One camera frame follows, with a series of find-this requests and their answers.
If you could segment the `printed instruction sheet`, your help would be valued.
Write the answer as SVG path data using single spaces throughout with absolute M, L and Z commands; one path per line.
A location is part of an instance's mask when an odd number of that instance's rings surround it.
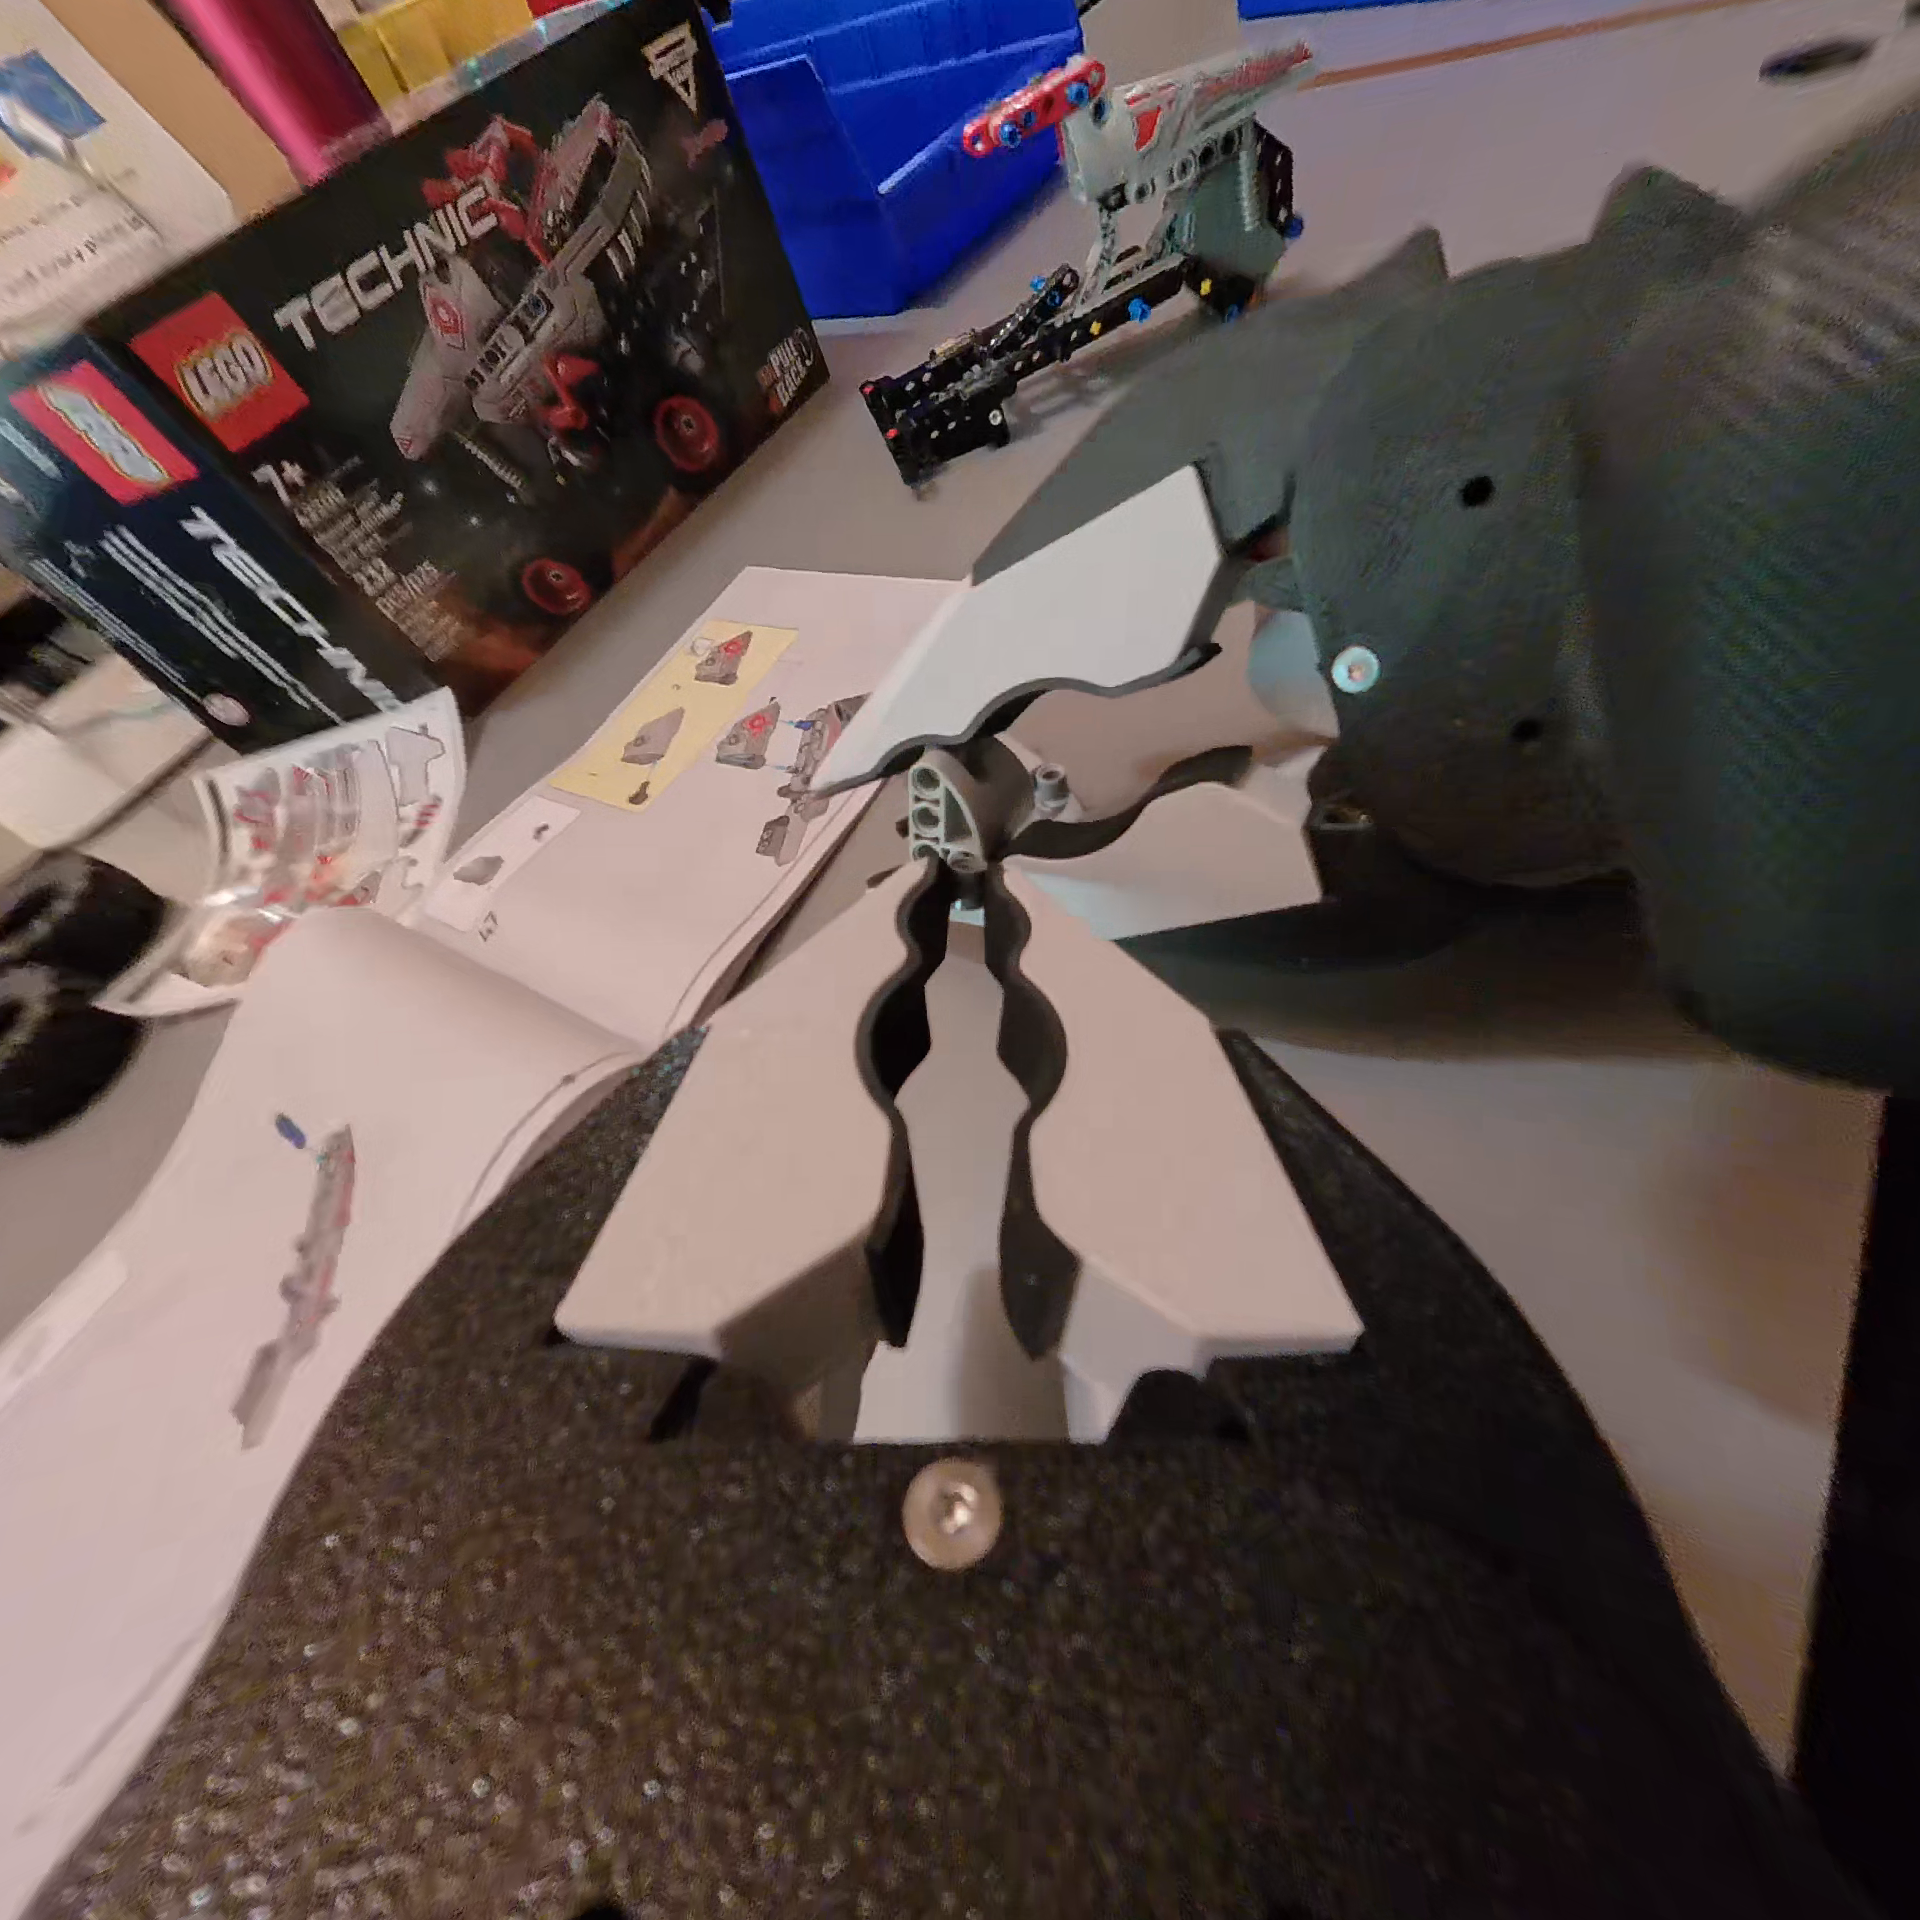
M 232 227 L 228 192 L 46 5 L 3 7 L 4 358 Z

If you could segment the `yellow plastic bin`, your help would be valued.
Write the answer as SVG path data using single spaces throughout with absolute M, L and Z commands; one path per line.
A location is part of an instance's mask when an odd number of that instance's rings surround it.
M 441 84 L 534 24 L 524 3 L 320 3 L 319 8 L 385 109 Z

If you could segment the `black toy tire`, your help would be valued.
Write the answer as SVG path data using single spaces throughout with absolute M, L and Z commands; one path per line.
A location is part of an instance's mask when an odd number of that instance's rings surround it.
M 40 855 L 3 882 L 3 970 L 46 968 L 102 990 L 146 956 L 170 905 L 82 851 Z
M 46 966 L 3 972 L 3 1141 L 46 1139 L 78 1119 L 130 1065 L 141 1020 Z

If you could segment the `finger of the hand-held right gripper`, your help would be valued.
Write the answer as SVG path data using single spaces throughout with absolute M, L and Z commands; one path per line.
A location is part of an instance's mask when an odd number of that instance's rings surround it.
M 988 580 L 903 650 L 819 766 L 819 788 L 887 778 L 926 750 L 998 734 L 1035 699 L 1118 699 L 1194 671 L 1235 565 L 1200 470 L 1179 470 Z
M 1258 757 L 1238 781 L 1155 801 L 1101 851 L 1006 868 L 1113 942 L 1317 905 L 1310 781 L 1324 754 Z

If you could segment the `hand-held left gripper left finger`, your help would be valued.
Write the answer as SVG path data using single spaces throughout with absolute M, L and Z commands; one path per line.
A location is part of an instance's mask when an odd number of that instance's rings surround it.
M 897 1096 L 929 1052 L 950 899 L 940 863 L 907 861 L 708 1020 L 556 1311 L 571 1346 L 714 1362 L 854 1439 L 921 1295 Z

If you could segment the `pink bottle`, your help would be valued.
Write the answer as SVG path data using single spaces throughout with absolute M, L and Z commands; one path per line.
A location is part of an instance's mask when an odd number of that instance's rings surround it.
M 392 136 L 386 110 L 313 3 L 162 3 L 310 188 Z

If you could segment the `grey toy brick piece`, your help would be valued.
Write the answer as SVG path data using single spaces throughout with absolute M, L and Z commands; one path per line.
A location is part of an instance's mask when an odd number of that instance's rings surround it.
M 907 854 L 944 870 L 950 915 L 970 925 L 980 923 L 984 875 L 1024 834 L 1082 818 L 1067 770 L 1001 736 L 929 747 L 907 770 Z

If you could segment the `blue plastic bin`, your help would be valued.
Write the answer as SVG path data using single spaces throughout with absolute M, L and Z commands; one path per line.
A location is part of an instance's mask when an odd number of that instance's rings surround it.
M 1076 3 L 738 3 L 714 31 L 814 321 L 907 312 L 1050 192 L 1060 144 L 976 159 L 970 119 L 1082 52 Z

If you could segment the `grey desk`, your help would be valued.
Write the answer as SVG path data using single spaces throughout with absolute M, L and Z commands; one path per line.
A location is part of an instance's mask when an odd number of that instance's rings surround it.
M 1917 91 L 1904 5 L 1715 5 L 1561 34 L 1573 5 L 1329 14 L 1323 82 L 1284 101 L 1308 237 L 1293 287 L 1415 227 L 1452 267 L 1582 237 L 1623 170 L 1747 199 Z M 483 722 L 464 825 L 573 754 L 751 565 L 957 577 L 1165 318 L 1037 384 L 1017 442 L 907 492 L 855 384 L 1011 306 L 1079 253 L 1046 199 L 927 306 L 826 331 L 832 389 Z M 1791 1752 L 1876 1099 L 1744 1065 L 1653 992 L 1614 899 L 1537 909 L 1439 960 L 1284 978 L 1250 939 L 1152 963 L 1258 1038 L 1511 1290 L 1657 1525 L 1768 1755 Z

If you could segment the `black toy set box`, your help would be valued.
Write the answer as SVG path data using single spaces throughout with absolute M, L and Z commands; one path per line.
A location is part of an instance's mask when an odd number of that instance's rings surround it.
M 826 381 L 715 56 L 588 5 L 4 363 L 4 569 L 254 751 L 495 701 Z

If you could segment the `sticker sheet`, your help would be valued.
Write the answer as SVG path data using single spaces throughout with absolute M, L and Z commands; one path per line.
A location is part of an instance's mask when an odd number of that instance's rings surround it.
M 196 773 L 192 887 L 95 1005 L 135 1020 L 205 1013 L 238 1000 L 317 910 L 401 920 L 444 865 L 465 777 L 448 689 Z

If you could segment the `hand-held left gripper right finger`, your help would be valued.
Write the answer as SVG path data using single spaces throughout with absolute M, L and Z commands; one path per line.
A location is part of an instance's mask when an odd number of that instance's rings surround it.
M 998 1231 L 1020 1349 L 1061 1367 L 1067 1434 L 1141 1377 L 1347 1354 L 1363 1323 L 1240 1070 L 1191 1002 L 1025 877 L 983 882 L 996 1055 L 1025 1096 Z

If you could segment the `white instruction booklet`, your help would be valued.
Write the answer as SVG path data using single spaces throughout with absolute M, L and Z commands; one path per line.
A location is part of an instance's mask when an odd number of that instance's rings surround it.
M 870 696 L 956 581 L 740 574 L 688 632 L 771 641 L 661 799 L 588 793 L 614 722 L 407 916 L 310 912 L 238 1000 L 170 1157 L 4 1341 L 3 1894 L 24 1916 L 170 1719 L 331 1401 L 441 1253 L 611 1082 L 705 1019 L 857 824 L 762 851 L 802 722 Z

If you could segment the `grey black toy brick model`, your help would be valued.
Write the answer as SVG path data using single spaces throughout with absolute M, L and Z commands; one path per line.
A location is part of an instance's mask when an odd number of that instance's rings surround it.
M 1082 267 L 1064 264 L 983 330 L 862 387 L 901 480 L 1001 449 L 1031 377 L 1191 296 L 1214 318 L 1246 312 L 1303 233 L 1294 155 L 1261 126 L 1268 101 L 1316 74 L 1306 40 L 1219 56 L 1134 84 L 1079 54 L 964 122 L 959 146 L 996 159 L 1050 136 L 1070 196 L 1098 219 Z

